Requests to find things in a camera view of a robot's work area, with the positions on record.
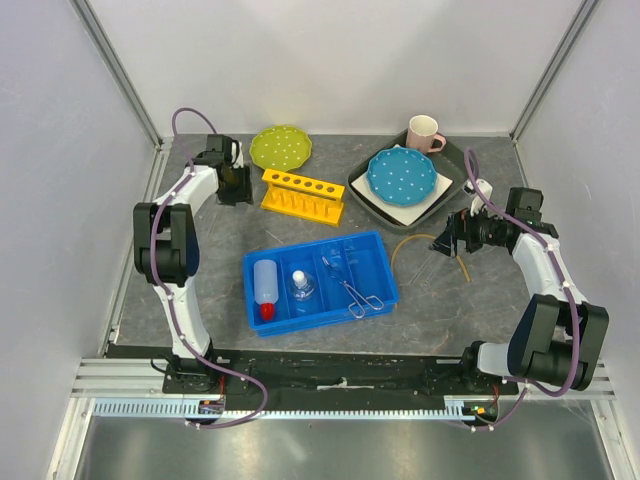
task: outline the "metal frame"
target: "metal frame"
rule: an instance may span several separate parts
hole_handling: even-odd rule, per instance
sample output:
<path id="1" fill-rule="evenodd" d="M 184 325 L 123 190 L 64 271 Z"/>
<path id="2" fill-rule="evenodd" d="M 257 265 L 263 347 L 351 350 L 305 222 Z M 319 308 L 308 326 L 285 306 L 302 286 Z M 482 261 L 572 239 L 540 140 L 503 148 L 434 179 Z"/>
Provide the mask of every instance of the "metal frame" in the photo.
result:
<path id="1" fill-rule="evenodd" d="M 529 121 L 533 117 L 533 114 L 538 109 L 538 106 L 540 105 L 545 95 L 547 94 L 549 87 L 551 86 L 556 76 L 558 75 L 558 72 L 564 65 L 564 62 L 567 59 L 567 56 L 573 49 L 573 46 L 575 45 L 582 31 L 584 30 L 584 27 L 586 26 L 587 22 L 591 18 L 598 3 L 600 3 L 600 0 L 583 0 L 580 6 L 578 7 L 578 10 L 573 16 L 573 19 L 571 20 L 569 27 L 567 28 L 564 35 L 562 36 L 562 39 L 560 40 L 560 43 L 556 47 L 555 52 L 553 52 L 553 56 L 551 57 L 551 60 L 549 61 L 549 63 L 547 64 L 547 67 L 542 73 L 542 76 L 540 77 L 540 80 L 538 81 L 536 88 L 533 90 L 533 93 L 531 94 L 529 101 L 527 102 L 526 106 L 524 107 L 524 110 L 520 114 L 520 118 L 518 118 L 518 121 L 513 127 L 513 130 L 511 131 L 511 138 L 514 140 L 514 142 L 517 142 L 520 139 L 520 137 L 522 137 L 522 133 L 524 132 L 525 128 L 527 128 L 527 125 L 529 124 Z"/>
<path id="2" fill-rule="evenodd" d="M 78 18 L 85 27 L 85 30 L 93 40 L 96 48 L 100 52 L 102 59 L 104 60 L 109 72 L 113 76 L 118 88 L 122 92 L 122 96 L 127 100 L 133 112 L 135 113 L 142 129 L 145 134 L 153 143 L 156 148 L 162 145 L 162 137 L 156 130 L 147 109 L 144 107 L 142 100 L 138 96 L 136 89 L 133 87 L 127 72 L 125 71 L 122 63 L 118 59 L 116 52 L 109 42 L 109 38 L 105 33 L 102 25 L 98 20 L 93 8 L 89 5 L 88 0 L 69 0 L 74 10 L 76 11 Z"/>
<path id="3" fill-rule="evenodd" d="M 161 368 L 162 360 L 156 362 Z M 152 369 L 147 359 L 84 359 L 73 386 L 71 401 L 56 445 L 48 479 L 72 480 L 78 468 L 82 448 L 87 439 L 93 415 L 112 417 L 184 418 L 192 412 L 196 401 L 217 400 L 218 395 L 186 396 L 162 393 L 163 375 Z M 443 421 L 456 417 L 466 402 L 491 400 L 484 396 L 445 397 L 447 409 L 442 415 L 428 411 L 377 412 L 272 412 L 269 418 L 286 419 L 415 419 Z M 533 389 L 525 401 L 588 401 L 593 409 L 598 431 L 616 480 L 640 480 L 638 466 L 625 430 L 618 402 L 609 382 L 606 367 L 599 363 L 591 386 L 584 392 L 571 391 L 562 398 L 547 397 Z M 235 418 L 248 412 L 228 412 L 224 418 Z"/>

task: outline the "blue plastic tray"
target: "blue plastic tray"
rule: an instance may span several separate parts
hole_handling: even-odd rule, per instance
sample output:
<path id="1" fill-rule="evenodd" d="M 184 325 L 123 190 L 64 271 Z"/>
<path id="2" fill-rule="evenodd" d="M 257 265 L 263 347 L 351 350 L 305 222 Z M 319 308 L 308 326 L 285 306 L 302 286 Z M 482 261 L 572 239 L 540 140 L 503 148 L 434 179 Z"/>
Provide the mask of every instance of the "blue plastic tray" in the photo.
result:
<path id="1" fill-rule="evenodd" d="M 244 256 L 244 291 L 249 326 L 261 337 L 282 335 L 309 328 L 350 322 L 356 318 L 348 310 L 353 299 L 344 287 L 329 276 L 322 256 L 338 265 L 365 297 L 376 295 L 384 303 L 381 310 L 366 306 L 365 317 L 390 313 L 398 303 L 398 290 L 391 274 L 389 260 L 378 232 L 330 238 L 289 247 L 252 252 Z M 253 298 L 253 264 L 271 259 L 278 264 L 278 301 L 274 318 L 265 322 Z M 295 270 L 310 273 L 317 290 L 307 301 L 297 301 L 286 287 Z"/>

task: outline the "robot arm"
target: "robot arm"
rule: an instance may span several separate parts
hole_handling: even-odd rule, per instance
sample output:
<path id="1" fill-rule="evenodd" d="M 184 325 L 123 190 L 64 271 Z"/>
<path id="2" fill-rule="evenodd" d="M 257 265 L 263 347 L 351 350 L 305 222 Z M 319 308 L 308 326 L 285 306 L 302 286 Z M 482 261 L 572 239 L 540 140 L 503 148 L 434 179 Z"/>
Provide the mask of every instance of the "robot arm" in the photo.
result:
<path id="1" fill-rule="evenodd" d="M 541 221 L 542 192 L 528 188 L 512 188 L 507 213 L 531 226 L 547 242 L 543 248 L 533 235 L 513 223 L 490 217 L 486 210 L 464 209 L 449 217 L 445 231 L 434 241 L 432 249 L 448 256 L 457 255 L 458 239 L 473 253 L 484 244 L 506 247 L 520 266 L 531 300 L 508 344 L 475 342 L 465 357 L 479 371 L 496 376 L 514 376 L 562 385 L 571 364 L 573 337 L 571 314 L 565 287 L 578 306 L 580 322 L 580 357 L 572 388 L 589 386 L 600 355 L 609 323 L 607 311 L 587 303 L 576 288 L 560 256 L 560 242 L 553 225 Z M 553 250 L 565 281 L 560 283 L 547 251 Z M 554 336 L 563 328 L 565 340 Z"/>
<path id="2" fill-rule="evenodd" d="M 193 216 L 213 194 L 223 205 L 252 202 L 249 167 L 244 166 L 240 143 L 225 135 L 209 135 L 205 151 L 194 159 L 195 168 L 187 166 L 181 178 L 165 193 L 150 203 L 138 203 L 133 212 L 134 264 L 145 275 L 160 297 L 168 319 L 171 318 L 167 293 L 155 285 L 151 274 L 151 228 L 158 205 L 170 195 L 174 199 L 164 210 L 157 241 L 157 266 L 160 279 L 170 290 L 178 325 L 191 347 L 206 356 L 211 338 L 204 328 L 195 294 L 194 275 L 200 262 L 200 251 Z M 176 195 L 188 176 L 190 182 Z M 194 358 L 169 321 L 173 354 L 182 359 Z"/>

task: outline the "plastic water bottle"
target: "plastic water bottle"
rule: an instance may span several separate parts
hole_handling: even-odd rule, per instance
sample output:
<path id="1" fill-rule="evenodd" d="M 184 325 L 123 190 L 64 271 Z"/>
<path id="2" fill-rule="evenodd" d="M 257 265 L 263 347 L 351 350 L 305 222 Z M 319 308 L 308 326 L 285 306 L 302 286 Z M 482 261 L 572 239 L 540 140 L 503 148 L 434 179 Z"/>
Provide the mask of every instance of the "plastic water bottle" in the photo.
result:
<path id="1" fill-rule="evenodd" d="M 253 265 L 253 296 L 260 305 L 265 322 L 273 319 L 278 301 L 278 266 L 273 260 L 258 260 Z"/>
<path id="2" fill-rule="evenodd" d="M 309 300 L 315 289 L 316 282 L 310 274 L 302 270 L 293 272 L 289 280 L 289 292 L 293 298 L 299 301 Z"/>

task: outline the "green plate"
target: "green plate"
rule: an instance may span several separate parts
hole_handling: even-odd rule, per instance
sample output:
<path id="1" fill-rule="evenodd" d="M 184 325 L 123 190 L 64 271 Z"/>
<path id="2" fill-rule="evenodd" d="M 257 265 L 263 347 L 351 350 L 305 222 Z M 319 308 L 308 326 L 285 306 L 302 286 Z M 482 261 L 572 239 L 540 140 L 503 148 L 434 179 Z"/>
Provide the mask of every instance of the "green plate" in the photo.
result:
<path id="1" fill-rule="evenodd" d="M 265 170 L 288 172 L 301 167 L 311 156 L 311 140 L 297 127 L 276 125 L 253 138 L 249 153 L 253 163 Z"/>

